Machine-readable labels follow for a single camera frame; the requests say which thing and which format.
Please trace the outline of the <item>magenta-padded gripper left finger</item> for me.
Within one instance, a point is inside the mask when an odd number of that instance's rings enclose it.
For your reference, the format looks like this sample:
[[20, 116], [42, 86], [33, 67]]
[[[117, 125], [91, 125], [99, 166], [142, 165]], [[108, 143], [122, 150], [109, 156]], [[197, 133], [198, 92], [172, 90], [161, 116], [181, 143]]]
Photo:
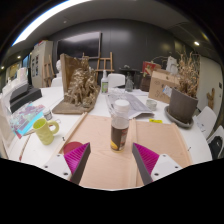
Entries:
[[78, 185], [90, 152], [90, 143], [85, 143], [66, 154], [57, 154], [44, 164], [42, 169]]

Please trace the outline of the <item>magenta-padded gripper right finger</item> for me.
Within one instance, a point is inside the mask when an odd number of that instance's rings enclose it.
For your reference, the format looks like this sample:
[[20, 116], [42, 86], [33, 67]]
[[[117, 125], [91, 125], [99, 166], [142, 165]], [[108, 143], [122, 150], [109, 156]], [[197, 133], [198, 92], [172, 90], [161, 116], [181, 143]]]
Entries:
[[167, 154], [157, 154], [137, 143], [133, 144], [132, 153], [145, 185], [182, 169], [182, 167]]

